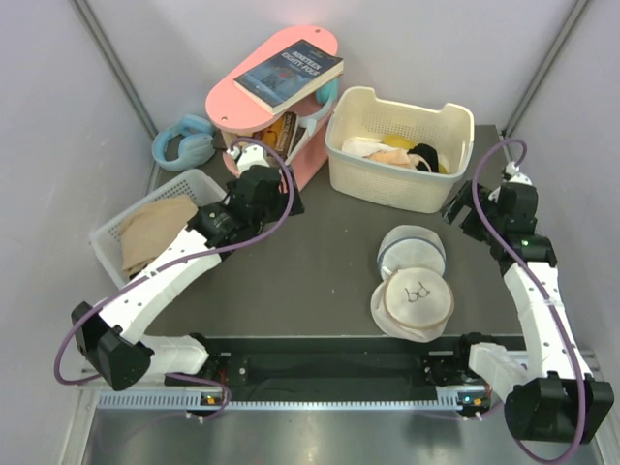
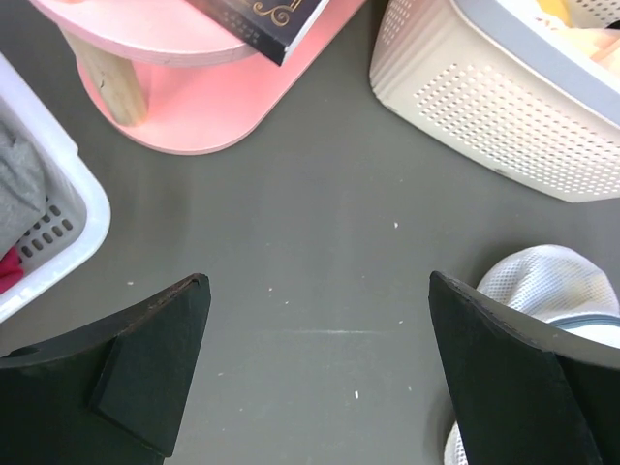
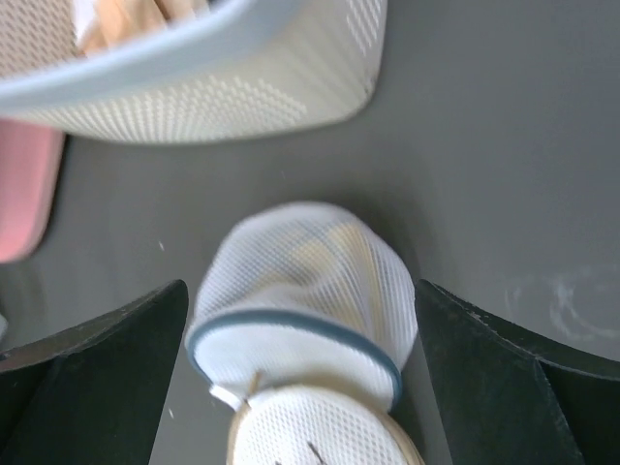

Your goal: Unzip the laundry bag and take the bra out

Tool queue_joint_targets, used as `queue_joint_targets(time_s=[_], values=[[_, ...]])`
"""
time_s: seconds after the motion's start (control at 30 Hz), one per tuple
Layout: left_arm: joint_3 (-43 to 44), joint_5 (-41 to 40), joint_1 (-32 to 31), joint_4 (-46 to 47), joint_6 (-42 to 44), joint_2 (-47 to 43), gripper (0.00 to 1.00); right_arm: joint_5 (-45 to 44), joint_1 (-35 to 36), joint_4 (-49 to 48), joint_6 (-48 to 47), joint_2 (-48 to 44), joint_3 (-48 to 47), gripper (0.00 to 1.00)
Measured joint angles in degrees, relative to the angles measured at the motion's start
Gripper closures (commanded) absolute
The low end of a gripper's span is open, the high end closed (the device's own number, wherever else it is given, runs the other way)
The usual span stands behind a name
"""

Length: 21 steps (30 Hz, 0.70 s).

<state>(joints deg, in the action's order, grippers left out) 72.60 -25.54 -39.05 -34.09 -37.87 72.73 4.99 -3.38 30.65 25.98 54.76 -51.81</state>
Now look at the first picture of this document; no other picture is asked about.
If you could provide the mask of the beige trim mesh laundry bag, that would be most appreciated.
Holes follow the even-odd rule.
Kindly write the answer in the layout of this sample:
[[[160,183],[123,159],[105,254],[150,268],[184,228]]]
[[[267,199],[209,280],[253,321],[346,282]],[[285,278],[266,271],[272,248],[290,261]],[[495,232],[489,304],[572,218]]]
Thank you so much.
[[[416,343],[438,339],[454,310],[449,284],[423,267],[393,273],[373,292],[371,316],[386,335]]]

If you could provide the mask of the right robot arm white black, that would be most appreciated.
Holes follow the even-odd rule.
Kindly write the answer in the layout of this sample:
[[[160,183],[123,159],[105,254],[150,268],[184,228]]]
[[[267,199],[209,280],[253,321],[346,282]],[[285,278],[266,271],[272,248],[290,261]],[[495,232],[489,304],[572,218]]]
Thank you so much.
[[[528,358],[521,365],[492,338],[469,334],[451,368],[463,383],[482,378],[491,386],[514,439],[588,444],[613,406],[614,393],[609,383],[594,378],[575,344],[555,252],[535,232],[538,199],[529,177],[508,165],[496,189],[466,182],[442,208],[447,223],[469,208],[460,227],[489,245],[514,301]]]

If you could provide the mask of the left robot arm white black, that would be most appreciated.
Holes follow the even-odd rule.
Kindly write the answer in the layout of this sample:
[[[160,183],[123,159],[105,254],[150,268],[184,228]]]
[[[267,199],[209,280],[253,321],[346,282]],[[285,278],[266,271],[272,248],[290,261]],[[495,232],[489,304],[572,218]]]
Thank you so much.
[[[209,384],[220,362],[197,333],[149,336],[156,317],[186,288],[233,251],[258,242],[304,206],[289,170],[253,166],[227,184],[220,201],[199,207],[162,254],[116,298],[72,312],[78,351],[116,390],[145,376],[189,375]]]

